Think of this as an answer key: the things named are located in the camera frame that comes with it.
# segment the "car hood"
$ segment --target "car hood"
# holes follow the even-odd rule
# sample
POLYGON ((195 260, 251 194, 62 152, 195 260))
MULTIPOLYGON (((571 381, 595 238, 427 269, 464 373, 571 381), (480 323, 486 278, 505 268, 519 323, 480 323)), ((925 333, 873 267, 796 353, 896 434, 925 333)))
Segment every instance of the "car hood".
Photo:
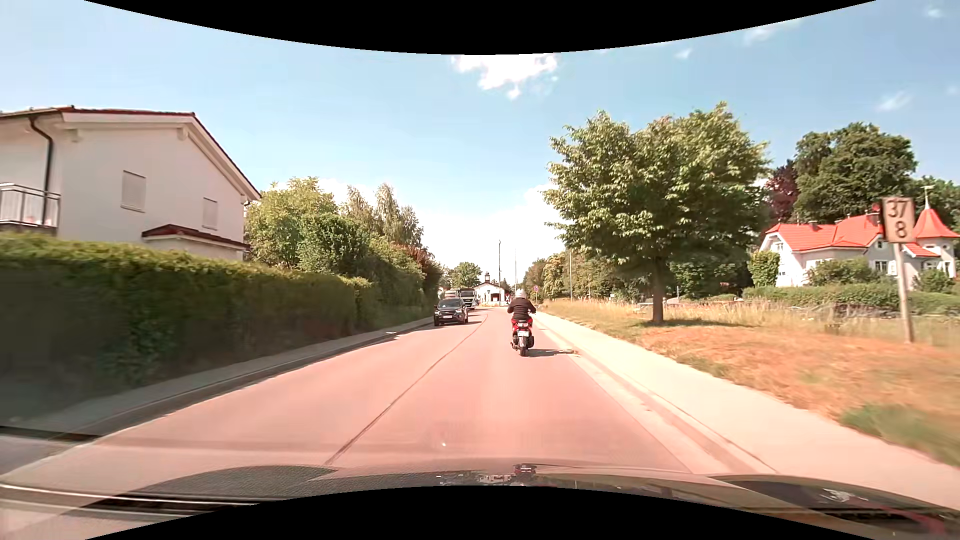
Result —
POLYGON ((960 512, 863 486, 780 475, 714 475, 522 459, 437 459, 368 467, 267 465, 222 469, 170 479, 123 494, 58 492, 44 486, 0 484, 0 502, 56 507, 57 513, 149 511, 158 519, 215 509, 351 491, 426 486, 564 487, 613 491, 711 504, 832 528, 902 537, 929 528, 957 533, 960 512))

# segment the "house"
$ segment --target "house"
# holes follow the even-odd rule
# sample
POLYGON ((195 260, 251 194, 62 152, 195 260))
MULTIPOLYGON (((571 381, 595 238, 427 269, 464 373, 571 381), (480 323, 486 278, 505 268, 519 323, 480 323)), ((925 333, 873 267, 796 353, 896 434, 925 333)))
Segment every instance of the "house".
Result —
POLYGON ((0 231, 239 260, 259 199, 193 112, 0 112, 0 231))
MULTIPOLYGON (((914 276, 927 268, 939 268, 956 278, 953 243, 960 234, 947 228, 928 202, 913 232, 916 242, 900 244, 907 286, 912 288, 914 276)), ((878 272, 896 276, 894 249, 883 239, 883 226, 876 211, 829 225, 778 223, 764 233, 760 244, 761 251, 780 253, 778 287, 805 284, 807 270, 834 258, 864 257, 878 272)))
POLYGON ((473 287, 480 302, 505 302, 507 292, 499 284, 490 281, 490 272, 484 274, 484 281, 473 287))

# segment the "balcony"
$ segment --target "balcony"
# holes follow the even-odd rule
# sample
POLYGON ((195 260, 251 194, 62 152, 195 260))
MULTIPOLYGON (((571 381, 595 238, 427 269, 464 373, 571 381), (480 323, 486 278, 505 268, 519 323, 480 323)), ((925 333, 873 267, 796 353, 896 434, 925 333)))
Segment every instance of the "balcony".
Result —
POLYGON ((0 233, 53 234, 60 223, 60 195, 20 184, 0 184, 0 233))

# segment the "dark suv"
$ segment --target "dark suv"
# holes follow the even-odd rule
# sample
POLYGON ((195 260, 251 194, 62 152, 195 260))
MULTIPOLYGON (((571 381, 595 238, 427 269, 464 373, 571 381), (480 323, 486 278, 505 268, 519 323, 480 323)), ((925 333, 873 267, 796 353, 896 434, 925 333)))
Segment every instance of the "dark suv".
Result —
POLYGON ((462 298, 444 298, 434 308, 433 326, 438 327, 446 323, 465 325, 468 317, 467 305, 462 298))

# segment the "red scooter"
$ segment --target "red scooter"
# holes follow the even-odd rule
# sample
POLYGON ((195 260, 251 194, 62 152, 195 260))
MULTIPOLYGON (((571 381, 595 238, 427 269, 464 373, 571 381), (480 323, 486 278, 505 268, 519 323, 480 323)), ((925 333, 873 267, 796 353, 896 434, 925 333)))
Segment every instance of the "red scooter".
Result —
POLYGON ((520 351, 521 356, 527 356, 527 351, 534 346, 534 320, 532 318, 525 321, 514 322, 514 338, 511 346, 516 351, 520 351))

